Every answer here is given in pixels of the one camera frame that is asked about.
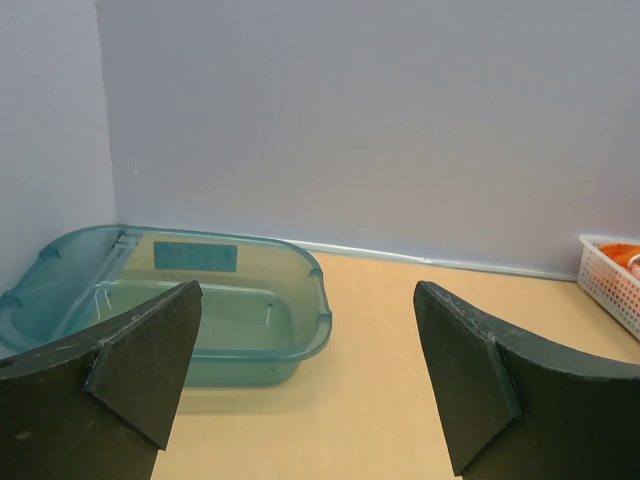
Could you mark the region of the teal translucent plastic tub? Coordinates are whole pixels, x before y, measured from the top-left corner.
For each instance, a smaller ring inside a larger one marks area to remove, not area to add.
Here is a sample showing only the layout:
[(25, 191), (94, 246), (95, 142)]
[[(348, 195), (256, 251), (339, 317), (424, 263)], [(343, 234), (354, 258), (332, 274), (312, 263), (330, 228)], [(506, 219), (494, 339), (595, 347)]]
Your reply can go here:
[(41, 347), (196, 281), (202, 319), (185, 383), (271, 387), (319, 353), (332, 313), (319, 263), (271, 239), (107, 225), (47, 245), (1, 297), (1, 350)]

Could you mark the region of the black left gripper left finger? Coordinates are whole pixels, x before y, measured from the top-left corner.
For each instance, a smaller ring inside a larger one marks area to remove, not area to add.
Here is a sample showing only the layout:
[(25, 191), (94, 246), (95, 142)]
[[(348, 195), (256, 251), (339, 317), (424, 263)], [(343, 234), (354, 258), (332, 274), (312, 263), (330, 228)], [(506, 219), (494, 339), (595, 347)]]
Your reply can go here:
[(202, 317), (198, 282), (1, 362), (4, 479), (148, 479)]

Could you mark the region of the orange and white towel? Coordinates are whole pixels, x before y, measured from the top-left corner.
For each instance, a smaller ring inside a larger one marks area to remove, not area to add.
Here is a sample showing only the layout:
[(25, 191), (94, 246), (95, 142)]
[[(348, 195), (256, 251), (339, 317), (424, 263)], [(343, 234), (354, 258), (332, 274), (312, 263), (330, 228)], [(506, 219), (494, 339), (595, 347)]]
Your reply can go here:
[(634, 278), (640, 279), (640, 246), (635, 244), (604, 244), (599, 250), (614, 263), (628, 271)]

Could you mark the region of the white perforated plastic basket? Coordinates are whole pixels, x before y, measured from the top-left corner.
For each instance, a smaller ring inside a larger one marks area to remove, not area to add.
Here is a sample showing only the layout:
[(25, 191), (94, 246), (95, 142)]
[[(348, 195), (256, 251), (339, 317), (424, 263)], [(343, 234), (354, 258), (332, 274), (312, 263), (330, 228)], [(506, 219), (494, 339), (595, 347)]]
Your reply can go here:
[(604, 244), (639, 245), (638, 240), (582, 234), (578, 285), (636, 339), (639, 339), (639, 279), (604, 255)]

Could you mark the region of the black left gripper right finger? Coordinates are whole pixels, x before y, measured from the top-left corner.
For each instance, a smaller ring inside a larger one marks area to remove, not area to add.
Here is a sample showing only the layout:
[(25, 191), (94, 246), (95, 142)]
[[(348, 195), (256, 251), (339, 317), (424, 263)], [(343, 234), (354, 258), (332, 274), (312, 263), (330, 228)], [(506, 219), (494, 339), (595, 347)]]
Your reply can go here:
[(635, 479), (639, 368), (591, 355), (419, 282), (414, 311), (453, 473)]

